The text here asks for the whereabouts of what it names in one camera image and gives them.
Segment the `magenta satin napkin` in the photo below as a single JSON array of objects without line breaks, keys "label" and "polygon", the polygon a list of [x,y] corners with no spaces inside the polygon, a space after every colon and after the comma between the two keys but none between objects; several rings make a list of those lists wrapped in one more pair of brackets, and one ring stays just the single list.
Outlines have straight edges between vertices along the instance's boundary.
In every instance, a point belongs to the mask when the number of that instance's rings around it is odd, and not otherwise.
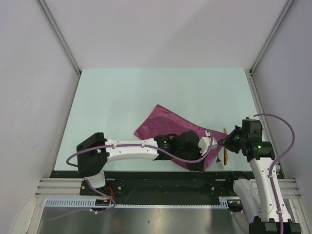
[{"label": "magenta satin napkin", "polygon": [[[141,140],[154,138],[158,135],[167,135],[167,134],[181,134],[192,130],[196,132],[199,136],[199,139],[205,137],[207,127],[200,127],[183,117],[177,115],[176,113],[166,109],[161,105],[156,105],[147,119],[134,131],[134,136],[138,137]],[[227,134],[211,130],[214,140],[220,141],[226,138]],[[212,149],[208,156],[202,161],[203,169],[206,170],[210,165],[215,161],[218,153],[220,152],[222,146],[218,145],[217,148]],[[179,165],[182,168],[187,168],[187,164],[176,159],[172,159],[172,162]]]}]

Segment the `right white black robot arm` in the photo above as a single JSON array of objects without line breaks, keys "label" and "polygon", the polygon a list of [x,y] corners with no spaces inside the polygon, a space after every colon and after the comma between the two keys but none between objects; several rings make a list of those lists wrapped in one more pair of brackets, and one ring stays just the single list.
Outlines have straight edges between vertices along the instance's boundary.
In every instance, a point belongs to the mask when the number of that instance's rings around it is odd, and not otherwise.
[{"label": "right white black robot arm", "polygon": [[252,169],[256,188],[248,179],[226,181],[225,191],[229,195],[238,195],[243,205],[243,211],[249,219],[251,234],[300,234],[299,223],[292,220],[283,201],[278,184],[273,146],[269,141],[263,141],[263,127],[257,115],[246,117],[241,126],[224,139],[219,145],[233,152],[241,152]]}]

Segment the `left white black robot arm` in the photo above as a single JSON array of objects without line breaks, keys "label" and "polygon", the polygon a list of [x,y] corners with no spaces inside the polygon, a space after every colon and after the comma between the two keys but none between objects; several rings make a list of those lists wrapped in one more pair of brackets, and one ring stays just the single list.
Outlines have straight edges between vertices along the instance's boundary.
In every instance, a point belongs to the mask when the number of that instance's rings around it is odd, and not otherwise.
[{"label": "left white black robot arm", "polygon": [[173,160],[183,162],[189,171],[204,170],[204,161],[194,162],[202,158],[199,147],[199,136],[194,131],[177,134],[158,135],[141,141],[117,141],[104,137],[98,132],[76,147],[78,175],[91,183],[91,190],[97,195],[108,189],[103,168],[106,163],[127,160],[146,159],[150,161]]}]

